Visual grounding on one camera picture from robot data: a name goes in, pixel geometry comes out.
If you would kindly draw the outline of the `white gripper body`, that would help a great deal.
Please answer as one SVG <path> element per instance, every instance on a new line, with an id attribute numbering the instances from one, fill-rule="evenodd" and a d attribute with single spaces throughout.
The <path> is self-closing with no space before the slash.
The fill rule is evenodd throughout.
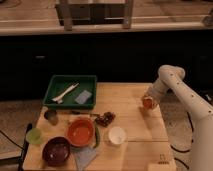
<path id="1" fill-rule="evenodd" d="M 160 79 L 157 79 L 148 88 L 147 94 L 151 96 L 156 102 L 160 102 L 162 97 L 166 94 L 167 91 L 168 91 L 168 86 Z"/>

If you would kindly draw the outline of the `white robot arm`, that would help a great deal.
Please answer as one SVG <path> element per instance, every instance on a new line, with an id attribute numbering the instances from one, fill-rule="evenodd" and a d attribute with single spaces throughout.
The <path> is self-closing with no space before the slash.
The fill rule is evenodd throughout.
<path id="1" fill-rule="evenodd" d="M 154 109 L 171 89 L 195 122 L 189 171 L 213 171 L 213 106 L 185 84 L 184 77 L 183 68 L 162 65 L 142 103 L 146 109 Z"/>

